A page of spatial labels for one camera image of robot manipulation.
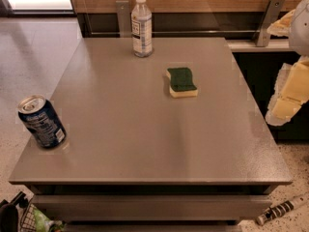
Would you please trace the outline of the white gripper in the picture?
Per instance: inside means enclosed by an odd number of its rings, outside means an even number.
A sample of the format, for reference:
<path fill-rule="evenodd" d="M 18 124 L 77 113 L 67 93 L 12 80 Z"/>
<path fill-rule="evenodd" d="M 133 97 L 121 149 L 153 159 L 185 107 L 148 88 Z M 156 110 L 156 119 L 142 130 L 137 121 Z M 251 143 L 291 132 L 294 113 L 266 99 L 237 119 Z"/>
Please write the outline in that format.
<path fill-rule="evenodd" d="M 283 126 L 309 101 L 309 0 L 301 0 L 295 10 L 271 23 L 267 32 L 288 37 L 289 47 L 302 55 L 293 65 L 284 63 L 274 85 L 274 94 L 267 106 L 267 123 Z"/>

